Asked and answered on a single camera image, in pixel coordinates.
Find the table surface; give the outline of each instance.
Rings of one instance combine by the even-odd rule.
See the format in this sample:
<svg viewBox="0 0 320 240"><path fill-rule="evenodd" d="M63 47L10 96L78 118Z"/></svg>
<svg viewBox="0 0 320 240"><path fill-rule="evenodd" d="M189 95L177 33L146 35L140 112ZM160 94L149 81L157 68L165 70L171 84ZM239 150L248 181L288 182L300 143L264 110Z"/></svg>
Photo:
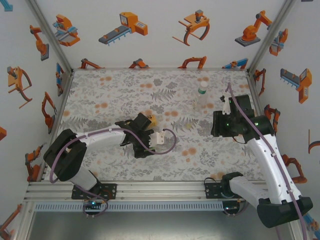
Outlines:
<svg viewBox="0 0 320 240"><path fill-rule="evenodd" d="M194 111L192 101L200 81L208 81L207 105ZM213 137L213 112L222 110L227 83L235 95L250 94L245 71L210 70L77 70L60 122L65 129L89 132L134 119L138 113L156 115L153 129L172 129L178 141L172 152L134 158L132 145L106 147L88 153L82 165L101 181L201 181L220 180L241 172L248 180L263 180L252 150L231 137ZM164 148L174 138L166 133ZM50 169L45 180L49 179Z"/></svg>

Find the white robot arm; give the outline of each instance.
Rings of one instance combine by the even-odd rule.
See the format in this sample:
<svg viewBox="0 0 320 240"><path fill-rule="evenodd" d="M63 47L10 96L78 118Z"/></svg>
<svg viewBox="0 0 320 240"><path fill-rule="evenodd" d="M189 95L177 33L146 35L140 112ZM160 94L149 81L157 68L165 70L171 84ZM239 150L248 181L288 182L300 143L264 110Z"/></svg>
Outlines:
<svg viewBox="0 0 320 240"><path fill-rule="evenodd" d="M81 166L85 155L107 146L127 144L133 145L135 158L164 154L166 152L156 153L154 147L157 144L164 144L165 132L146 130L151 123L148 117L139 113L134 120L119 121L96 131L84 133L74 133L70 129L62 131L43 155L44 161L51 167L50 178L54 172L60 181L70 181L86 191L99 194L100 182L89 170Z"/></svg>
<svg viewBox="0 0 320 240"><path fill-rule="evenodd" d="M299 216L292 197L296 200L302 214L307 213L313 207L311 199L303 197L291 180L279 153L276 136L268 118L264 115L255 117L248 95L237 96L235 99L248 120L254 124L274 149L274 153L271 152L267 143L240 114L236 104L230 97L228 99L230 114L224 114L226 111L215 111L213 113L211 134L214 137L235 137L241 134L261 166L268 191L252 184L241 173L232 172L222 177L222 194L226 197L232 197L237 194L244 198L257 209L260 220L268 228L297 220ZM275 156L280 159L279 164L284 176L289 180L289 186L286 185Z"/></svg>

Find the cable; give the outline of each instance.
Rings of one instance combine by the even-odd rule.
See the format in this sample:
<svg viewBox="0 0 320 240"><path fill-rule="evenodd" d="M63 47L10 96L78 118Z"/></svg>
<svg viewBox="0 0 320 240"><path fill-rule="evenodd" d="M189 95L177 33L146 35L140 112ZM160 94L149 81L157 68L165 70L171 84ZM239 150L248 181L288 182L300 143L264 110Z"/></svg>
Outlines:
<svg viewBox="0 0 320 240"><path fill-rule="evenodd" d="M172 147L169 148L169 150L167 151L164 151L164 152L155 152L155 151L152 151L150 150L141 140L140 138L131 130L128 130L128 129L125 129L125 128L107 128L107 129L103 129L103 130L99 130L99 131L95 131L95 132L92 132L92 133L89 133L87 136L88 137L91 137L91 136L94 136L94 135L97 135L97 134L102 134L102 133L107 133L107 132L116 132L116 131L124 131L124 132L128 132L130 134L132 134L137 140L138 142L150 153L152 154L155 154L155 155L163 155L163 154L167 154L169 152L171 152L176 144L177 144L177 136L176 134L171 130L171 129L168 129L168 128L164 128L163 129L164 131L169 131L172 133L173 135L173 138L174 138L174 143L172 145ZM59 153L57 154L57 156L55 157L54 159L54 162L52 164L52 167L51 167L51 171L50 171L50 176L49 176L49 180L50 180L50 183L54 184L58 181L58 178L54 179L54 171L55 171L55 168L56 168L56 165L58 163L58 160L59 158L61 157L62 153L66 150L67 147L69 147L71 144L73 144L74 142L78 141L78 140L81 140L81 139L84 139L84 138L87 138L86 135L82 135L82 136L79 136L79 137L76 137L74 139L72 139L71 141L69 141L66 145L64 145L63 148L61 148L61 150L59 151Z"/></svg>
<svg viewBox="0 0 320 240"><path fill-rule="evenodd" d="M75 186L76 186L78 189L80 189L82 192L84 192L84 193L86 193L86 194L89 194L89 195L91 195L91 196L94 196L94 197L96 197L97 199L101 199L101 200L104 201L104 203L106 204L105 208L104 208L102 211L100 211L99 213L97 213L97 214L95 214L95 215L92 215L93 218L94 218L94 217L98 217L98 216L102 215L103 213L105 213L105 211L107 211L107 209L108 209L108 207L109 207L108 200L106 200L105 198L103 198L103 197L100 196L100 195L94 194L94 193L92 193L92 192L89 192L89 191L83 189L81 186L79 186L79 185L77 185L77 184L75 184ZM88 217L88 214L86 213L86 206L88 206L88 205L89 205L89 204L83 204L83 206L82 206L82 212L86 215L86 217Z"/></svg>
<svg viewBox="0 0 320 240"><path fill-rule="evenodd" d="M278 239L279 240L283 240L282 236L281 236L281 232L280 232L279 226L275 226L275 231L276 231L276 234L278 236Z"/></svg>
<svg viewBox="0 0 320 240"><path fill-rule="evenodd" d="M207 179L211 179L211 180L217 182L217 181L216 181L214 178L212 178L212 177L206 177L206 178L203 180L203 184L204 184L204 185L206 185L206 180L207 180Z"/></svg>
<svg viewBox="0 0 320 240"><path fill-rule="evenodd" d="M281 164L280 164L280 161L277 157L277 154L275 152L275 150L273 149L273 147L270 145L270 143L267 141L267 139L263 136L263 134L259 131L259 129L252 123L252 121L250 121L250 119L248 118L248 116L244 113L244 111L241 109L241 107L239 106L236 98L235 98L235 95L234 95L234 92L231 88L231 83L229 82L228 83L228 87L226 88L226 92L227 91L230 91L230 94L231 94L231 97L232 97L232 100L236 106L236 108L239 110L239 112L241 113L241 115L245 118L245 120L250 124L250 126L255 130L255 132L260 136L260 138L265 142L265 144L268 146L269 150L271 151L271 155L274 157L275 159L275 162L281 172L281 175L283 177L283 180L286 184L286 187L287 187L287 190L288 190L288 193L293 201L293 205L295 207L295 210L299 216L299 220L300 220L300 224L301 224L301 229L302 229L302 235L303 235L303 240L307 240L307 230L306 230L306 225L305 225L305 221L302 217L302 214L301 214L301 211L299 209L299 206L298 206L298 203L297 203L297 200L295 199L295 196L294 194L292 193L292 189L290 187L290 183L289 183L289 180L285 174L285 171L284 169L282 168Z"/></svg>
<svg viewBox="0 0 320 240"><path fill-rule="evenodd" d="M239 141L237 141L234 136L232 136L232 138L233 138L233 140L235 140L238 144L247 144L246 142L239 142Z"/></svg>
<svg viewBox="0 0 320 240"><path fill-rule="evenodd" d="M139 142L147 151L149 151L150 153L155 154L155 155L167 154L167 153L171 152L171 151L175 148L175 146L176 146L176 144L177 144L177 136L176 136L176 134L175 134L171 129L168 129L168 128L164 128L163 131L169 131L169 132L172 133L173 138L174 138L174 143L173 143L172 147L169 148L169 150L164 151L164 152L155 152L155 151L150 150L150 149L140 140L140 138L139 138L133 131L128 130L128 129L125 129L125 128L108 128L108 129L104 129L104 130L99 130L99 131L96 131L96 132L92 132L92 133L88 134L87 136L86 136L86 135L82 135L82 136L76 137L76 138L72 139L71 141L69 141L66 145L63 146L63 148L61 148L61 150L60 150L59 153L57 154L57 156L55 157L54 162L53 162L53 164L52 164L51 171L50 171L50 176L49 176L50 183L54 184L54 183L56 183L56 182L58 181L58 178L56 178L56 179L53 178L53 177L54 177L55 168L56 168L56 166L57 166L58 160L60 159L62 153L67 149L67 147L69 147L69 146L70 146L71 144L73 144L74 142L76 142L76 141L78 141L78 140L81 140L81 139L84 139L84 138L87 138L87 137L91 137L91 136L94 136L94 135L97 135L97 134L101 134L101 133L116 132L116 131L124 131L124 132L128 132L128 133L132 134L132 135L138 140L138 142ZM89 194L89 195L91 195L91 196L94 196L94 197L96 197L96 198L98 198L98 199L101 199L102 201L105 202L106 207L104 208L104 210L102 210L102 211L100 211L99 213L93 215L93 217L94 217L94 216L98 217L98 216L102 215L102 214L108 209L108 202L107 202L106 199L104 199L103 197L101 197L101 196L99 196L99 195L97 195L97 194L94 194L94 193L92 193L92 192L89 192L89 191L83 189L83 188L82 188L81 186L79 186L79 185L76 185L76 184L75 184L75 186L76 186L78 189L80 189L81 191L83 191L84 193ZM86 214L87 217L88 217L88 214L87 214L86 211L85 211L85 210L86 210L86 206L87 206L87 204L83 204L82 211L83 211L83 213Z"/></svg>

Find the white wall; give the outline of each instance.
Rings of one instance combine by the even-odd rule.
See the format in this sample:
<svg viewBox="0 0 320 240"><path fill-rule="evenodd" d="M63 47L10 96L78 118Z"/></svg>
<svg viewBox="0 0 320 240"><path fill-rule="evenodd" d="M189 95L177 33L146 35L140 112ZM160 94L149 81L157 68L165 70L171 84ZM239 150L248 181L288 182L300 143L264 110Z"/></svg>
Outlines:
<svg viewBox="0 0 320 240"><path fill-rule="evenodd" d="M310 214L320 221L320 147L312 148L308 154L308 129L311 130L311 142L320 140L320 1L297 1L280 30L288 28L288 38L284 49L278 56L267 52L259 64L259 70L266 69L265 91L260 97L264 107L270 104L277 108L279 117L277 142L281 154L296 158L308 182L298 184L304 196L311 197L313 209ZM309 98L299 103L298 92L280 79L280 69L299 76L305 68L312 73L312 85ZM298 176L295 167L289 168L292 177Z"/></svg>
<svg viewBox="0 0 320 240"><path fill-rule="evenodd" d="M262 10L273 21L283 2L41 0L38 4L51 25L56 21L56 15L61 14L78 28L81 40L73 46L61 46L73 68L80 67L83 58L108 68L128 68L139 58L152 68L177 68L187 58L203 56L207 56L204 67L221 68L243 58L248 58L250 64L262 41L243 47L235 42L235 38L242 36L244 29L255 23L256 14ZM200 41L189 36L190 46L173 39L172 36L183 39L186 27L178 21L194 14L198 9L203 10L203 14L210 19L210 31L206 38ZM110 46L100 43L99 38L121 25L121 12L138 15L139 21L148 25L148 35L129 34ZM267 32L267 26L262 24L257 36L263 40Z"/></svg>
<svg viewBox="0 0 320 240"><path fill-rule="evenodd" d="M0 126L7 131L7 136L0 141L0 224L21 203L27 189L27 168L25 154L31 153L39 145L50 141L45 118L41 112L45 91L49 93L57 109L61 105L62 95L58 97L56 86L56 63L58 59L52 48L49 59L40 60L40 52L36 48L36 39L30 33L30 25L38 27L25 1L9 0L13 5L12 12L4 12L0 7ZM44 43L46 37L40 33ZM24 103L21 95L14 91L8 93L7 67L19 66L29 75L32 87L25 90L32 101L19 109ZM27 80L22 78L23 86ZM46 107L49 114L53 109ZM48 145L42 149L45 153Z"/></svg>

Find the black mounting plate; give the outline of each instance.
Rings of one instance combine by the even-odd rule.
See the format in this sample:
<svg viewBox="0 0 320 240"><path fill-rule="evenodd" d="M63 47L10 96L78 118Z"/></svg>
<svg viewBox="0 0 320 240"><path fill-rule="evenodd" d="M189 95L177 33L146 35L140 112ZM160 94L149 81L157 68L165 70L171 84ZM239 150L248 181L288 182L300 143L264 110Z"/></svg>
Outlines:
<svg viewBox="0 0 320 240"><path fill-rule="evenodd" d="M117 195L117 184L115 183L101 183L101 194L100 196L106 200L116 199ZM81 191L76 186L73 186L71 199L73 200L87 200L94 198L92 195Z"/></svg>
<svg viewBox="0 0 320 240"><path fill-rule="evenodd" d="M241 198L235 194L232 197L226 197L222 194L222 187L220 182L206 182L204 184L206 199L238 199Z"/></svg>

